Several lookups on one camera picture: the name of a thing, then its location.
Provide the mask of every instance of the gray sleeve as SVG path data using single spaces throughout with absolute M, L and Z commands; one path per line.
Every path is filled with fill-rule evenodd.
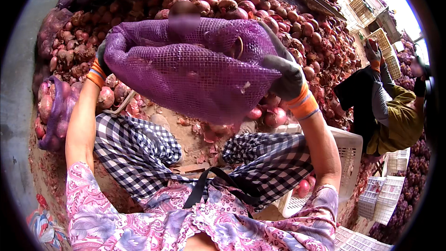
M 381 83 L 373 83 L 371 93 L 371 109 L 373 115 L 379 123 L 389 126 L 386 95 Z
M 383 82 L 384 89 L 390 95 L 390 97 L 392 97 L 392 99 L 395 98 L 395 95 L 393 92 L 393 86 L 395 85 L 395 83 L 393 82 L 392 78 L 390 77 L 390 73 L 387 68 L 387 63 L 384 63 L 381 65 L 380 75 L 381 75 L 381 81 Z

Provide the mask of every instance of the mesh bag of onions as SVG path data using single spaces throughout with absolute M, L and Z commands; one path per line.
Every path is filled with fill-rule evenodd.
M 56 76 L 46 79 L 39 89 L 39 117 L 46 124 L 46 132 L 38 147 L 51 152 L 63 151 L 71 112 L 79 97 L 82 84 L 71 86 Z
M 251 20 L 201 18 L 180 35 L 169 20 L 121 23 L 104 60 L 126 85 L 153 102 L 215 124 L 241 121 L 281 75 L 259 64 L 276 54 Z

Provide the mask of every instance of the orange glove cuff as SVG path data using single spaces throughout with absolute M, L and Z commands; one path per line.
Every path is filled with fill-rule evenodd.
M 381 64 L 381 62 L 380 62 L 379 60 L 372 60 L 372 61 L 370 62 L 370 67 L 371 67 L 373 70 L 375 70 L 375 71 L 377 71 L 378 73 L 380 73 L 380 64 Z
M 86 78 L 94 82 L 100 89 L 104 86 L 107 76 L 101 69 L 97 58 L 95 58 L 95 60 L 93 61 L 93 65 L 90 68 L 90 71 L 88 72 Z
M 306 81 L 304 81 L 302 85 L 299 96 L 288 101 L 287 104 L 297 120 L 306 119 L 319 111 L 319 105 L 311 91 L 308 89 Z

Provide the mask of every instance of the person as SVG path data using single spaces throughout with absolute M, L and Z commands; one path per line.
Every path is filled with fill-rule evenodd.
M 384 153 L 409 148 L 420 138 L 426 72 L 419 74 L 411 92 L 395 85 L 381 49 L 373 50 L 368 39 L 365 53 L 370 65 L 354 72 L 334 92 L 344 111 L 353 107 L 353 132 L 363 137 L 365 160 L 376 162 Z M 385 92 L 391 101 L 386 101 Z
M 236 135 L 226 143 L 223 157 L 246 163 L 229 175 L 210 168 L 198 180 L 166 167 L 182 154 L 164 127 L 114 114 L 95 117 L 99 92 L 111 73 L 103 60 L 105 42 L 99 46 L 66 135 L 67 213 L 74 250 L 334 250 L 341 177 L 336 142 L 302 69 L 268 26 L 260 26 L 278 54 L 265 56 L 262 65 L 282 72 L 271 91 L 287 101 L 305 136 Z M 93 153 L 144 213 L 116 211 L 95 180 Z M 283 221 L 251 218 L 313 169 L 317 182 L 301 211 Z M 208 171 L 217 177 L 207 178 Z

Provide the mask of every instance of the paisley pattern fabric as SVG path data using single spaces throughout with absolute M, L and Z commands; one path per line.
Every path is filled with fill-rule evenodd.
M 216 177 L 209 198 L 182 209 L 191 184 L 170 181 L 140 204 L 144 213 L 120 214 L 101 192 L 88 165 L 73 164 L 66 183 L 69 240 L 74 250 L 183 250 L 187 238 L 206 232 L 218 250 L 334 249 L 338 194 L 323 185 L 305 207 L 283 221 L 248 217 L 254 209 L 229 191 L 236 190 Z

